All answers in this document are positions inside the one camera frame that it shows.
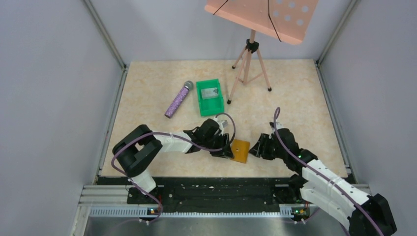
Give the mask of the yellow leather card holder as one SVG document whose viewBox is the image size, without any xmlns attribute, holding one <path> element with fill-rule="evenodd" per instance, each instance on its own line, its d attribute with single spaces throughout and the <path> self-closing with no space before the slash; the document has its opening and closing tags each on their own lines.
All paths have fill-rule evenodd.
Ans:
<svg viewBox="0 0 417 236">
<path fill-rule="evenodd" d="M 250 150 L 250 143 L 248 141 L 235 139 L 232 143 L 231 149 L 233 153 L 233 158 L 231 158 L 231 160 L 246 164 Z"/>
</svg>

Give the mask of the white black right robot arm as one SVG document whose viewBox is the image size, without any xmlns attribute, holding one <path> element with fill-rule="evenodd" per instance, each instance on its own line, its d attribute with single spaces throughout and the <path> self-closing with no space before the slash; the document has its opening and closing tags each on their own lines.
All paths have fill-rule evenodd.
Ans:
<svg viewBox="0 0 417 236">
<path fill-rule="evenodd" d="M 332 216 L 349 235 L 391 236 L 397 232 L 385 197 L 372 196 L 333 173 L 315 154 L 300 148 L 289 129 L 262 133 L 249 152 L 265 160 L 283 160 L 295 172 L 289 182 L 293 195 Z"/>
</svg>

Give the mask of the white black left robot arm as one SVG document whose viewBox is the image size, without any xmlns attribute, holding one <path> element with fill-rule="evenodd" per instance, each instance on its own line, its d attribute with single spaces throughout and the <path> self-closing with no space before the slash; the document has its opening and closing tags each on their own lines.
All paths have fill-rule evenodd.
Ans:
<svg viewBox="0 0 417 236">
<path fill-rule="evenodd" d="M 139 125 L 113 147 L 113 155 L 125 174 L 142 191 L 156 188 L 148 166 L 159 153 L 195 153 L 207 150 L 214 157 L 233 158 L 231 142 L 234 136 L 224 132 L 226 120 L 209 118 L 191 130 L 174 133 L 156 132 Z"/>
</svg>

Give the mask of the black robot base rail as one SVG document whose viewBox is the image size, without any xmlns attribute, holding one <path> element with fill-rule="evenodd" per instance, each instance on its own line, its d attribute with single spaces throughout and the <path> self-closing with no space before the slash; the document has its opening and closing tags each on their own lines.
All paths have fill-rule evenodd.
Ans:
<svg viewBox="0 0 417 236">
<path fill-rule="evenodd" d="M 141 193 L 125 177 L 100 177 L 83 188 L 79 205 L 90 216 L 160 218 L 311 219 L 319 207 L 295 195 L 288 177 L 156 177 Z"/>
</svg>

